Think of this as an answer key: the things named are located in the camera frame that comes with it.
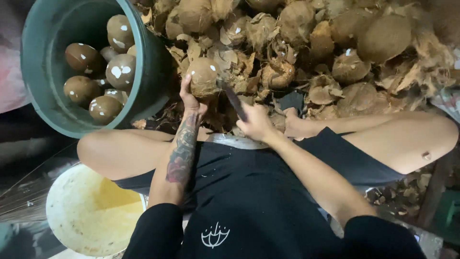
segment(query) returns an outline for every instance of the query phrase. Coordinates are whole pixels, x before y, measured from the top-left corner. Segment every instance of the knife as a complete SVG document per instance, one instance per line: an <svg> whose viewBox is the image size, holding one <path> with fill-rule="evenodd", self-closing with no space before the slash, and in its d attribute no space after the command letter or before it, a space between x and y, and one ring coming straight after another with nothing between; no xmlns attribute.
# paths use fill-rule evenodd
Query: knife
<svg viewBox="0 0 460 259"><path fill-rule="evenodd" d="M233 106L240 119L243 122L247 122L247 115L243 110L241 100L238 98L235 92L233 92L233 90L228 86L228 83L222 79L219 79L217 81L217 87L221 88L225 92L227 98L230 101L230 104Z"/></svg>

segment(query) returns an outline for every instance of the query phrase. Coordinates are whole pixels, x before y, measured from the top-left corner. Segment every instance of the hand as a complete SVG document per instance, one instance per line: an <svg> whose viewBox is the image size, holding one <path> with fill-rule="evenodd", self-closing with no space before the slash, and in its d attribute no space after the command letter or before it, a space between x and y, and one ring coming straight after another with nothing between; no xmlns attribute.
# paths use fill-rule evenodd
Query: hand
<svg viewBox="0 0 460 259"><path fill-rule="evenodd" d="M197 112L199 120L203 118L204 114L207 111L207 103L200 103L190 92L190 81L192 80L192 75L186 75L180 84L180 98L184 102L184 112Z"/></svg>
<svg viewBox="0 0 460 259"><path fill-rule="evenodd" d="M247 122L238 120L236 125L253 140L266 142L266 138L276 133L277 130L267 116L267 111L262 105L250 106L241 102L247 116Z"/></svg>

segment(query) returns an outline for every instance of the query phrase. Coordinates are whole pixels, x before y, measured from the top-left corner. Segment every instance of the green bucket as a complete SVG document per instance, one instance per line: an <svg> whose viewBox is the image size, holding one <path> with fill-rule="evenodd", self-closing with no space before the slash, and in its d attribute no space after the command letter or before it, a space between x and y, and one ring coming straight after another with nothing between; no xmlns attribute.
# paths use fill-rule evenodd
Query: green bucket
<svg viewBox="0 0 460 259"><path fill-rule="evenodd" d="M75 42L97 50L108 46L107 21L117 14L128 17L134 34L136 76L121 113L101 126L64 95L66 80L78 75L64 53ZM129 0L37 0L23 30L21 69L41 118L58 132L81 138L101 128L127 129L131 121L156 114L169 99L172 59L160 38L145 28Z"/></svg>

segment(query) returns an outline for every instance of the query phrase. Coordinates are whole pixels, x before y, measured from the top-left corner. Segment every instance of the scar on knee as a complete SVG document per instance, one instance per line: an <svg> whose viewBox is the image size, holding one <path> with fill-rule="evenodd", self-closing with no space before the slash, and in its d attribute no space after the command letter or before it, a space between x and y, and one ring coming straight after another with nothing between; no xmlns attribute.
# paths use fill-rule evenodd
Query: scar on knee
<svg viewBox="0 0 460 259"><path fill-rule="evenodd" d="M422 154L422 158L423 158L424 160L428 160L428 161L431 160L431 154L430 154L430 152L427 151L427 152L423 153L423 154Z"/></svg>

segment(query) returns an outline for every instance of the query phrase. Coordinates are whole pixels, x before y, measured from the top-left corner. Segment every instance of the umbrella logo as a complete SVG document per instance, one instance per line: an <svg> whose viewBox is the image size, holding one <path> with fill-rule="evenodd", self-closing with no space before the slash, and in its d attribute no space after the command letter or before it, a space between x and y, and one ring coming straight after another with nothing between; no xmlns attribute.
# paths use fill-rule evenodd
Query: umbrella logo
<svg viewBox="0 0 460 259"><path fill-rule="evenodd" d="M201 234L201 241L203 242L205 246L214 249L214 247L219 246L225 241L229 233L230 233L230 230L228 230L225 233L222 233L222 231L220 230L219 222L217 222L216 228L214 229L214 233L213 233L213 227L211 227L209 234L207 235L204 235L203 233Z"/></svg>

